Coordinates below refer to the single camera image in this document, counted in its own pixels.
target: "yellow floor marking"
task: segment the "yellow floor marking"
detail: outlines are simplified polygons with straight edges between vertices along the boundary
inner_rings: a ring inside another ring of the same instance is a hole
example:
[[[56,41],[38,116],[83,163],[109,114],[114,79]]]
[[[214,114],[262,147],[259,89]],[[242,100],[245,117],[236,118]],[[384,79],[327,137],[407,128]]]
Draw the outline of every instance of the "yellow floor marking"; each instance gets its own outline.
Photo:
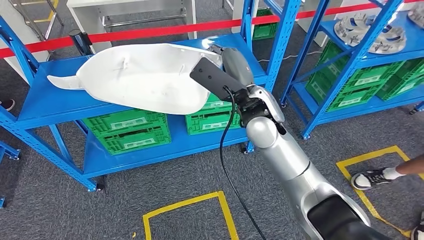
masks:
[[[56,9],[59,5],[59,0],[50,0],[50,2],[53,3],[53,7],[54,9]],[[42,3],[46,3],[46,1],[34,1],[34,2],[26,2],[25,4],[22,3],[22,5],[29,5],[29,4],[42,4]],[[50,11],[50,14],[48,15],[47,19],[39,19],[39,20],[34,20],[34,23],[45,23],[45,22],[50,22],[53,18],[53,15],[55,13],[53,12],[53,10]]]
[[[154,217],[156,215],[177,209],[177,208],[181,208],[190,204],[195,204],[204,200],[208,200],[208,199],[212,199],[212,198],[218,198],[219,200],[219,204],[221,205],[221,209],[224,215],[224,219],[225,222],[227,224],[228,227],[228,232],[229,235],[231,237],[231,240],[238,240],[239,236],[237,235],[237,231],[236,231],[236,226],[234,225],[234,221],[233,221],[233,217],[231,216],[230,213],[230,208],[228,207],[228,203],[227,200],[225,198],[224,192],[223,191],[216,191],[216,192],[211,192],[205,195],[201,195],[201,196],[197,196],[197,197],[193,197],[184,201],[180,201],[168,206],[164,206],[161,207],[159,209],[153,210],[151,212],[148,212],[146,214],[143,215],[143,223],[144,223],[144,230],[145,230],[145,236],[146,236],[146,240],[152,240],[152,233],[150,231],[150,223],[149,223],[149,218]]]
[[[383,149],[380,149],[380,150],[377,150],[377,151],[373,151],[373,152],[362,154],[362,155],[359,155],[359,156],[356,156],[356,157],[352,157],[350,159],[339,161],[339,162],[336,163],[336,165],[340,169],[341,173],[343,173],[344,177],[348,181],[350,181],[352,176],[350,175],[350,173],[346,169],[347,166],[357,164],[357,163],[360,163],[362,161],[370,160],[370,159],[373,159],[373,158],[377,158],[377,157],[383,156],[385,154],[391,154],[391,153],[397,153],[405,162],[410,160],[410,158],[398,146],[394,145],[394,146],[391,146],[391,147],[383,148]],[[419,176],[424,180],[424,174],[420,174]],[[375,209],[375,207],[371,204],[370,200],[365,196],[364,192],[357,190],[355,188],[353,190],[356,192],[356,194],[362,200],[363,204],[365,204],[365,206],[368,208],[369,212],[376,219],[379,219],[383,223],[393,227],[394,229],[398,230],[402,235],[404,235],[406,237],[409,237],[411,235],[411,231],[402,230],[399,227],[391,224],[390,222],[388,222],[387,220],[382,218],[380,216],[380,214],[377,212],[377,210]]]

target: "green crate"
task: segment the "green crate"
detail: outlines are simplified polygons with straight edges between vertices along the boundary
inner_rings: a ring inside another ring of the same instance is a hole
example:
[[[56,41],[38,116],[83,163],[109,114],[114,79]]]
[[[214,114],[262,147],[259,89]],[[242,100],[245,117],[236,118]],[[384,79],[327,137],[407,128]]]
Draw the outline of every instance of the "green crate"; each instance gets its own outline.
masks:
[[[383,101],[392,99],[400,94],[406,93],[407,91],[417,87],[424,82],[424,74],[414,79],[402,79],[397,75],[393,75],[377,92],[377,96]]]
[[[269,8],[260,8],[257,10],[257,17],[273,15]],[[271,39],[276,36],[278,22],[255,25],[253,29],[252,40]]]
[[[230,107],[217,107],[211,109],[202,109],[196,113],[186,115],[185,123],[187,125],[188,135],[210,133],[222,131],[228,124],[231,115]],[[240,116],[235,113],[230,129],[240,128]]]
[[[221,101],[215,94],[210,94],[204,106],[201,108],[204,109],[214,109],[220,107],[228,107],[231,106],[231,102]]]
[[[375,85],[350,92],[339,93],[327,108],[326,112],[366,104],[372,97],[374,97],[374,95],[376,95],[381,87],[381,85]]]
[[[332,41],[328,41],[327,45],[325,46],[325,49],[323,50],[318,60],[317,65],[326,63],[327,61],[331,60],[342,52],[343,51],[335,43],[333,43]],[[318,72],[323,73],[323,75],[326,76],[327,79],[331,80],[331,83],[334,83],[334,81],[342,72],[343,68],[348,63],[348,61],[348,56],[340,57],[338,60],[331,63],[329,66],[324,67]],[[352,91],[367,88],[377,84],[383,84],[398,71],[398,69],[402,66],[403,63],[403,61],[400,61],[390,64],[383,64],[379,66],[358,69],[347,80],[343,88]]]
[[[326,112],[332,112],[339,109],[345,109],[352,106],[365,104],[370,100],[376,92],[382,87],[381,84],[369,86],[362,89],[356,90],[345,90],[337,94],[335,99],[332,101],[330,106],[326,109]],[[312,95],[312,97],[320,104],[325,96],[326,90],[322,89],[317,82],[306,85],[306,91]]]
[[[403,80],[416,79],[424,74],[424,57],[405,61],[396,72],[396,76]]]
[[[96,137],[127,133],[167,123],[165,113],[131,109],[82,120]]]
[[[168,144],[171,134],[168,125],[161,125],[97,139],[111,155],[116,155]]]
[[[320,104],[323,102],[324,98],[326,97],[328,91],[333,86],[334,82],[335,82],[334,79],[330,80],[322,71],[318,71],[318,72],[315,72],[310,77],[310,79],[306,83],[305,88],[308,91],[308,93],[312,95],[315,101],[318,104]],[[362,90],[362,89],[366,89],[366,88],[374,87],[374,86],[382,87],[385,82],[386,81],[379,80],[377,82],[361,84],[360,86],[356,86],[356,87],[351,87],[345,84],[343,87],[341,87],[339,94],[351,93],[352,91],[355,91],[355,90]]]

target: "gray carpet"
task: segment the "gray carpet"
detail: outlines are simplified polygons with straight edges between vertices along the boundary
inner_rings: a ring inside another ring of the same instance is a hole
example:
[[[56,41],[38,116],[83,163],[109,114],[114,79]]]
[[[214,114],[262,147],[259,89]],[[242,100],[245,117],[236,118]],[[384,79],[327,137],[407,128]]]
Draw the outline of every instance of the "gray carpet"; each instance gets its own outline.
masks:
[[[228,9],[221,9],[221,1],[198,0],[196,4],[199,22],[231,17]],[[53,37],[62,36],[76,27],[65,2],[59,3],[58,11],[66,27],[61,30],[56,26]],[[181,23],[175,20],[160,24]],[[200,36],[228,32],[220,30],[202,33]],[[304,35],[295,25],[286,55],[297,54]],[[131,42],[171,42],[182,39],[186,39],[186,36]],[[129,42],[122,41],[114,44],[127,43]],[[254,54],[258,59],[269,59],[271,45],[272,40],[254,42]],[[57,50],[54,57],[76,55],[77,51],[68,47]],[[318,57],[319,54],[308,56],[301,71],[304,73],[311,69]],[[266,62],[261,64],[263,67],[267,65]],[[285,86],[293,64],[294,58],[283,62],[273,92],[276,97]],[[17,106],[12,113],[17,115],[28,86],[3,60],[0,61],[0,73],[0,96],[16,99]],[[392,145],[398,145],[411,158],[422,154],[424,115],[408,115],[410,107],[398,107],[321,125],[307,141],[298,138],[304,125],[294,110],[289,106],[284,109],[284,114],[288,130],[316,167],[336,188],[364,208],[335,163]],[[60,124],[59,129],[72,157],[81,164],[84,156],[83,134],[70,122]],[[36,132],[53,144],[53,138],[46,127],[38,128]],[[5,158],[0,164],[0,194],[6,196],[8,201],[8,206],[0,210],[2,240],[130,240],[134,232],[134,239],[143,240],[144,214],[215,191],[224,192],[239,238],[260,239],[224,175],[218,150],[109,174],[105,179],[99,179],[105,181],[106,191],[89,193],[86,188],[4,129],[0,129],[0,139],[22,150],[19,161]],[[264,164],[261,155],[257,152],[241,154],[237,145],[226,147],[224,155],[234,184],[267,239],[304,239],[293,221],[281,187]],[[401,161],[398,156],[390,154],[352,165],[348,167],[348,171],[352,174],[369,168],[393,166]],[[419,177],[406,176],[393,184],[367,191],[366,195],[388,221],[400,228],[412,229],[418,223],[420,211],[424,210],[423,188],[424,182]],[[373,227],[378,231],[393,239],[405,239],[394,228],[373,218],[368,211],[367,213]],[[215,198],[154,216],[150,219],[150,229],[155,240],[230,238],[223,213]]]

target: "sneaker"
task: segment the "sneaker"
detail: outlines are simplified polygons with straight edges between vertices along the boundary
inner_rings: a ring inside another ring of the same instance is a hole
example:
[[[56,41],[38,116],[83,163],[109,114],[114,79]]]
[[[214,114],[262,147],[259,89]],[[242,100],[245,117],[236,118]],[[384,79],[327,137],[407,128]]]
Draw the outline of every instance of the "sneaker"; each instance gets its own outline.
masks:
[[[350,183],[358,190],[367,190],[375,185],[390,183],[392,180],[385,178],[384,169],[386,168],[359,172],[353,175]]]
[[[10,111],[15,106],[15,100],[9,99],[6,101],[0,101],[0,105],[5,108],[7,111]]]
[[[411,240],[424,240],[424,212],[421,213],[419,225],[411,231]]]

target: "red barrier tape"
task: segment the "red barrier tape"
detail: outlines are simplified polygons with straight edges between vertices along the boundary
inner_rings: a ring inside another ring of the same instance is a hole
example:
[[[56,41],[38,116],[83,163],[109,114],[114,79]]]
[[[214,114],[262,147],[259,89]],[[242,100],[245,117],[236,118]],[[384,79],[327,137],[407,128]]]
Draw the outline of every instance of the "red barrier tape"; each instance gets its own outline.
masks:
[[[413,3],[413,2],[422,2],[424,0],[404,0],[404,3]],[[360,11],[365,9],[374,9],[378,8],[373,3],[365,3],[353,6],[342,6],[342,7],[334,7],[329,8],[325,11],[325,15],[334,15],[341,14],[353,11]],[[303,11],[298,12],[296,15],[297,19],[304,19],[313,17],[315,11]],[[260,25],[260,24],[269,24],[279,22],[280,18],[276,15],[269,16],[258,16],[252,19],[252,24]],[[218,29],[227,29],[232,27],[238,27],[242,24],[240,19],[236,20],[221,20],[221,21],[210,21],[210,22],[202,22],[197,24],[190,25],[178,25],[178,26],[166,26],[166,27],[152,27],[152,28],[142,28],[142,29],[134,29],[127,31],[118,31],[118,32],[107,32],[107,33],[98,33],[98,34],[90,34],[89,38],[92,43],[99,42],[110,42],[110,41],[121,41],[121,40],[130,40],[130,39],[140,39],[140,38],[151,38],[151,37],[159,37],[159,36],[167,36],[167,35],[176,35],[176,34],[184,34],[189,32],[202,32],[202,31],[210,31],[210,30],[218,30]],[[52,40],[41,41],[36,43],[30,43],[25,45],[31,53],[40,52],[40,51],[51,51],[55,49],[65,48],[72,46],[74,43],[71,38],[61,37],[55,38]],[[0,49],[0,58],[8,58],[13,57],[15,54],[9,48]]]

